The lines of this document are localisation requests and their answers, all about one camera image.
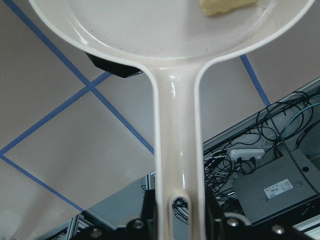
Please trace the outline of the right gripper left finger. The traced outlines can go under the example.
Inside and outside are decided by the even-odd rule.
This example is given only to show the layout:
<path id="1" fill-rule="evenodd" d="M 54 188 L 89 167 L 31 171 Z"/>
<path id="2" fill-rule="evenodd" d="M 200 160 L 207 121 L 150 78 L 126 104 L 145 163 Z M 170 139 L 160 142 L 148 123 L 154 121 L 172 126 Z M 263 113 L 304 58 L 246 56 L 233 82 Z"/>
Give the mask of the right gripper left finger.
<path id="1" fill-rule="evenodd" d="M 140 219 L 144 225 L 141 229 L 141 240 L 158 239 L 158 211 L 156 191 L 154 189 L 144 192 Z"/>

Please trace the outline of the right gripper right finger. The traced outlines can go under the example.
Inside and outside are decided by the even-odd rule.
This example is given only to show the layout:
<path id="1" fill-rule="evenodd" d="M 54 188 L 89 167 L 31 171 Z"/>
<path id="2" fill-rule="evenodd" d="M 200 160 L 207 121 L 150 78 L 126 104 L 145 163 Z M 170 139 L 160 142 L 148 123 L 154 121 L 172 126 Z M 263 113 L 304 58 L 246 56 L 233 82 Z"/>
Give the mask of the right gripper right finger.
<path id="1" fill-rule="evenodd" d="M 205 234 L 207 240 L 225 240 L 221 207 L 210 189 L 205 191 Z"/>

